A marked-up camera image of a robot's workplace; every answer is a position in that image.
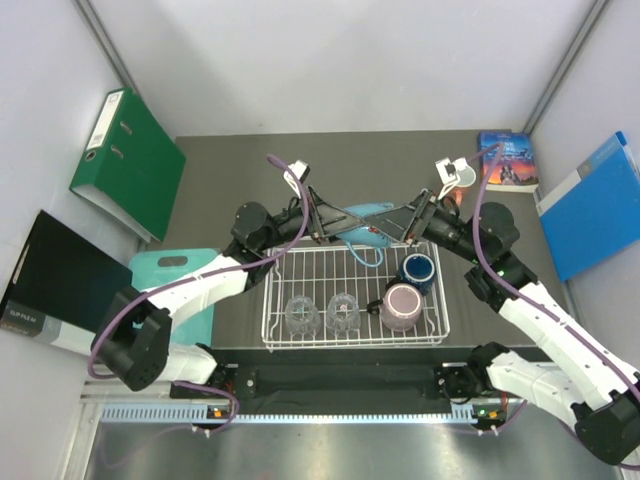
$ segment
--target label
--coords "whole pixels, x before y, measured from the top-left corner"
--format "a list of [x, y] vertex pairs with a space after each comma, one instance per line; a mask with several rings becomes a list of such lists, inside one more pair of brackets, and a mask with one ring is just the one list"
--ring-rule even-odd
[[86, 148], [87, 150], [100, 148], [104, 144], [104, 137], [111, 128], [113, 117], [118, 110], [123, 93], [123, 91], [114, 92], [107, 96], [104, 106], [102, 107], [102, 111], [100, 112], [100, 116], [98, 117], [98, 121], [96, 122], [96, 126], [91, 134], [91, 138], [89, 139], [89, 144]]
[[20, 278], [20, 272], [22, 272], [22, 265], [24, 265], [24, 260], [27, 258], [27, 253], [29, 253], [29, 247], [31, 245], [27, 244], [20, 256], [20, 260], [18, 260], [18, 265], [16, 266], [16, 271], [13, 273], [13, 278], [11, 279], [11, 283], [14, 285], [18, 283], [18, 278]]
[[0, 327], [35, 337], [42, 332], [44, 320], [42, 312], [9, 300], [0, 319]]

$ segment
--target book cover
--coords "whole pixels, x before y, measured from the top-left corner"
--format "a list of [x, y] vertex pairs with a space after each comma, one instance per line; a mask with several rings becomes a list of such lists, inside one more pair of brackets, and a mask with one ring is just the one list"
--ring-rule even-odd
[[[131, 286], [146, 291], [195, 274], [209, 265], [218, 253], [212, 248], [139, 252], [129, 262]], [[214, 306], [211, 305], [183, 321], [171, 332], [171, 342], [181, 345], [211, 345]]]
[[41, 211], [0, 302], [0, 328], [84, 355], [131, 271]]
[[622, 132], [549, 192], [538, 212], [561, 281], [640, 239], [640, 173]]
[[[529, 136], [524, 133], [480, 132], [478, 151], [494, 143], [504, 143], [500, 164], [496, 167], [487, 184], [487, 190], [499, 192], [532, 193], [538, 187], [538, 171], [533, 159], [533, 147]], [[482, 174], [486, 175], [497, 150], [482, 158]]]
[[125, 88], [107, 95], [69, 188], [145, 242], [162, 241], [184, 165], [140, 96]]

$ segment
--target blue folder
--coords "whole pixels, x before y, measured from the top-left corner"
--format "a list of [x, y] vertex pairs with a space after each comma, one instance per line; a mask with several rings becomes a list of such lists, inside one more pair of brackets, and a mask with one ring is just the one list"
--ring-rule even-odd
[[558, 277], [565, 281], [640, 238], [640, 176], [616, 132], [538, 204]]

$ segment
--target wire dish rack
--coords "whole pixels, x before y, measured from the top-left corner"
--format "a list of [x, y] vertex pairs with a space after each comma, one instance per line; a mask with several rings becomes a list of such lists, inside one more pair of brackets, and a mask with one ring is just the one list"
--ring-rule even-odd
[[[368, 263], [376, 262], [374, 248], [354, 246]], [[403, 333], [389, 330], [377, 315], [369, 315], [369, 302], [382, 298], [386, 284], [395, 277], [402, 259], [415, 252], [429, 255], [437, 269], [437, 280], [425, 297], [425, 306], [416, 326]], [[331, 297], [348, 293], [358, 300], [362, 319], [359, 331], [346, 338], [327, 332], [325, 316]], [[284, 324], [289, 299], [304, 295], [313, 299], [322, 318], [316, 335], [290, 335]], [[371, 346], [434, 346], [449, 335], [449, 317], [445, 301], [438, 247], [432, 243], [414, 246], [393, 245], [384, 249], [384, 261], [377, 268], [358, 263], [343, 246], [293, 248], [269, 271], [265, 282], [262, 313], [262, 340], [270, 350], [291, 348], [335, 348]]]

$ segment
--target blue mug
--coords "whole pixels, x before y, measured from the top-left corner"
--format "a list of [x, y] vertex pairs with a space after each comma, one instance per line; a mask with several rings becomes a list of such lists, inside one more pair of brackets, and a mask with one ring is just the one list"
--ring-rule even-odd
[[412, 253], [400, 263], [397, 279], [413, 285], [422, 295], [426, 295], [436, 279], [436, 265], [424, 253]]

